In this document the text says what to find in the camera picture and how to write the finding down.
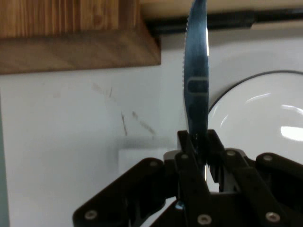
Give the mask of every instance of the wooden shelf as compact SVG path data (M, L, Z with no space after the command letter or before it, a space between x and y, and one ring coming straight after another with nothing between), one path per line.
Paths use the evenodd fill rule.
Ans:
M0 0L0 74L160 64L138 0Z
M141 0L145 20L187 16L192 0ZM303 7L302 0L208 0L208 13Z

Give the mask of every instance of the screw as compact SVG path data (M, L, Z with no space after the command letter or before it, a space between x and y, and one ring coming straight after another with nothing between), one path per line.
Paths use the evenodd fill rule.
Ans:
M264 155L264 156L263 156L263 159L264 159L265 161L270 162L271 160L273 160L273 157L271 157L270 155Z
M228 156L235 156L235 155L236 155L236 152L233 151L233 150L229 150L229 151L227 151L227 155L228 155Z
M265 216L266 216L267 221L272 222L272 223L277 223L281 219L280 215L278 215L277 213L274 213L274 212L267 212Z
M93 220L97 217L98 213L95 210L89 210L85 213L84 217L86 220Z
M156 161L150 162L150 166L151 166L151 167L155 167L155 166L157 166L157 165L158 165L158 162L156 162Z
M188 159L188 155L187 154L183 154L183 155L181 155L181 158L182 159Z
M205 226L212 223L212 218L208 214L200 214L197 221L200 225Z

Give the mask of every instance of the plate rim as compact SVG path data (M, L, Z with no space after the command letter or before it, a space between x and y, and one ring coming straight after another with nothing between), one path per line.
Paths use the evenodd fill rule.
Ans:
M226 89L215 101L214 103L210 106L209 110L208 110L208 114L211 112L211 110L214 108L214 106L220 101L220 99L226 95L227 93L229 93L231 90L233 90L235 87L237 87L238 85L242 84L243 82L256 78L256 77L260 77L260 76L265 76L265 75L270 75L270 74L274 74L274 73L292 73L292 74L299 74L303 76L303 72L301 71L296 71L296 70L272 70L272 71L266 71L266 72L262 72L262 73L258 73L255 74L253 76L247 77L245 79L240 80L239 82L235 83L234 85L230 86L228 89Z

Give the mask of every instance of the serrated edge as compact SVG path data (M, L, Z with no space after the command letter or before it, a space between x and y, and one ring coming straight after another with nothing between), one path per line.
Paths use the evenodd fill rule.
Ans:
M185 75L184 75L184 67L185 67L185 51L186 51L186 38L187 38L187 28L188 28L188 20L190 16L190 12L194 6L196 0L193 0L191 8L188 13L187 22L186 22L186 28L185 28L185 34L184 34L184 51L183 51L183 67L182 67L182 88L184 90L184 82L185 82Z

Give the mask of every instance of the knife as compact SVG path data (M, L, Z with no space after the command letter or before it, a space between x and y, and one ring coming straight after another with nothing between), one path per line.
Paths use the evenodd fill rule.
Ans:
M188 133L199 161L205 165L209 98L206 0L195 0L189 13L183 76Z

